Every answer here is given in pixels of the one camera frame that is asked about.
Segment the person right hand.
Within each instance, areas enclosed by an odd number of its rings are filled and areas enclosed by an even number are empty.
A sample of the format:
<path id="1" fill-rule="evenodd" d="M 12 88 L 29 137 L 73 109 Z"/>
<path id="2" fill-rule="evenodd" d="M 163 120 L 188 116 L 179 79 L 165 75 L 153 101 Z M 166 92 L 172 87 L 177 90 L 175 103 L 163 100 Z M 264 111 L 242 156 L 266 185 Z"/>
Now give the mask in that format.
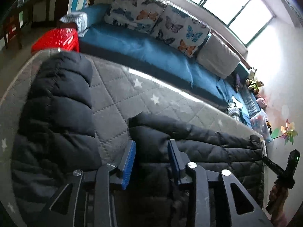
<path id="1" fill-rule="evenodd" d="M 287 219 L 283 212 L 283 207 L 288 195 L 288 189 L 281 187 L 277 181 L 275 181 L 269 194 L 269 200 L 275 202 L 274 210 L 271 214 L 271 223 L 273 226 L 287 226 Z"/>

